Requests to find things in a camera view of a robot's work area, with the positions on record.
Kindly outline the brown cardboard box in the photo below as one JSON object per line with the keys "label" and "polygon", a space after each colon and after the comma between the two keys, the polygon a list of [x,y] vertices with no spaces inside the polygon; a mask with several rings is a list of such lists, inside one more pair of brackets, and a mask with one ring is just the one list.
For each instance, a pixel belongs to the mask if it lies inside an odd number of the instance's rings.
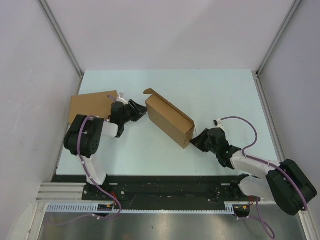
{"label": "brown cardboard box", "polygon": [[181,148],[185,149],[193,138],[195,123],[184,112],[152,88],[144,90],[149,119]]}
{"label": "brown cardboard box", "polygon": [[71,125],[77,115],[96,116],[106,119],[111,114],[116,90],[73,95],[70,99],[68,123]]}

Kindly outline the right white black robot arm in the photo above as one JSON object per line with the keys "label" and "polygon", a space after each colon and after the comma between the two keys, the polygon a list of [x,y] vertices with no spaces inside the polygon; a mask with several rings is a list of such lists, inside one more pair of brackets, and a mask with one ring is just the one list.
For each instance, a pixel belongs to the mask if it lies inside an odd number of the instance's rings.
{"label": "right white black robot arm", "polygon": [[231,196],[242,201],[247,196],[275,202],[288,215],[306,210],[317,190],[300,167],[291,159],[280,163],[258,160],[229,144],[221,127],[205,129],[190,143],[204,153],[213,153],[224,168],[243,171],[230,188]]}

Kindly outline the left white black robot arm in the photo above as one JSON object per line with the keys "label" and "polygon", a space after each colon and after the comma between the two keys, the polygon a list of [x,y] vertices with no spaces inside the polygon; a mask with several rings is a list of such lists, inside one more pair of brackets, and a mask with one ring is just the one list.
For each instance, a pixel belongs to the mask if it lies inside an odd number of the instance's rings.
{"label": "left white black robot arm", "polygon": [[98,199],[105,200],[111,193],[111,188],[105,184],[108,175],[97,156],[102,136],[120,138],[125,131],[125,124],[137,122],[147,111],[147,107],[132,99],[117,100],[111,104],[110,115],[106,119],[77,114],[71,123],[64,137],[64,148],[80,158],[86,182],[94,185],[93,194]]}

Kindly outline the folded brown cardboard box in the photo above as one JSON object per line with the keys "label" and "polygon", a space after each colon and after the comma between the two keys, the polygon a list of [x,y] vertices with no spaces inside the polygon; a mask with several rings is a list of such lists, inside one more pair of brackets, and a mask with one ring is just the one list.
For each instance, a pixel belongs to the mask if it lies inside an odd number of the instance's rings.
{"label": "folded brown cardboard box", "polygon": [[77,115],[96,116],[106,119],[111,114],[116,90],[73,95],[70,99],[68,123],[71,125]]}

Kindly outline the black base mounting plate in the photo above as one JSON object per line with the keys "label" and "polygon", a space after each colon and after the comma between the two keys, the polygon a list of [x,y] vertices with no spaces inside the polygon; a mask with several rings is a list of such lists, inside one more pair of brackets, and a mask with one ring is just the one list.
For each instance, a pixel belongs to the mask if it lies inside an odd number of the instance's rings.
{"label": "black base mounting plate", "polygon": [[84,175],[54,175],[54,183],[83,183],[82,200],[106,201],[113,195],[120,202],[138,197],[208,199],[213,202],[242,202],[249,196],[273,201],[292,199],[293,187],[285,178],[271,173],[267,180],[247,174],[239,176],[108,176],[100,188],[90,184]]}

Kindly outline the left aluminium corner post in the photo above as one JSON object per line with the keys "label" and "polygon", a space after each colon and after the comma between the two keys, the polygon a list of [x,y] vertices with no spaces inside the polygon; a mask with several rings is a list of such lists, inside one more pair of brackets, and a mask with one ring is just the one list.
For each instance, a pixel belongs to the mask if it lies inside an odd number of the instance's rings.
{"label": "left aluminium corner post", "polygon": [[50,27],[52,28],[57,40],[59,41],[62,49],[64,50],[66,56],[71,62],[71,65],[73,66],[74,70],[76,71],[77,75],[82,80],[84,77],[84,72],[80,67],[80,64],[70,46],[68,43],[68,40],[63,33],[63,30],[60,26],[60,24],[57,21],[57,18],[55,17],[54,12],[52,11],[49,3],[47,0],[37,0],[37,3],[39,4],[44,16],[46,17]]}

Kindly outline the aluminium corner post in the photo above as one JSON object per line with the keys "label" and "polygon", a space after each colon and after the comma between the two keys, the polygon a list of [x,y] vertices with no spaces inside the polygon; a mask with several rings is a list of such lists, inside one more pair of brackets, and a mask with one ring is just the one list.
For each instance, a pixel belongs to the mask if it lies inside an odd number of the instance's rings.
{"label": "aluminium corner post", "polygon": [[71,65],[73,66],[74,70],[76,71],[77,75],[82,80],[84,77],[84,72],[80,67],[80,64],[70,46],[68,43],[68,40],[63,33],[63,30],[60,26],[60,24],[57,21],[57,18],[55,17],[54,12],[52,11],[49,3],[47,0],[37,0],[37,3],[39,4],[44,16],[46,17],[50,27],[52,28],[57,40],[59,41],[62,49],[64,50],[66,56],[71,62]]}
{"label": "aluminium corner post", "polygon": [[300,6],[302,5],[302,3],[304,2],[304,0],[294,0],[287,12],[287,14],[285,15],[279,29],[277,30],[275,37],[273,38],[271,45],[269,46],[269,48],[267,49],[266,54],[264,55],[261,63],[259,64],[257,70],[255,71],[256,76],[259,78],[261,76],[261,74],[263,73],[266,65],[268,64],[269,60],[271,59],[272,55],[274,54],[276,48],[278,47],[278,45],[280,44],[282,38],[284,37],[286,31],[288,30],[291,22],[293,21],[293,19],[296,16],[296,13],[298,12]]}

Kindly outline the right aluminium corner post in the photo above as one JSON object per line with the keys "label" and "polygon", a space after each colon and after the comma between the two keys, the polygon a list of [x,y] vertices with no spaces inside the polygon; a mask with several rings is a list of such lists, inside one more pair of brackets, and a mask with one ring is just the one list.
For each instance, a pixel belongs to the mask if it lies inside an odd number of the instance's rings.
{"label": "right aluminium corner post", "polygon": [[273,38],[271,45],[269,46],[269,48],[267,49],[266,54],[264,55],[261,63],[259,64],[257,70],[255,71],[256,76],[259,78],[261,76],[261,74],[263,73],[266,65],[268,64],[269,60],[271,59],[272,55],[274,54],[276,48],[278,47],[278,45],[280,44],[282,38],[284,37],[286,31],[288,30],[291,22],[293,21],[293,19],[296,16],[296,13],[298,12],[300,6],[302,5],[302,3],[304,2],[304,0],[294,0],[287,12],[287,14],[285,15],[279,29],[277,30],[275,37]]}

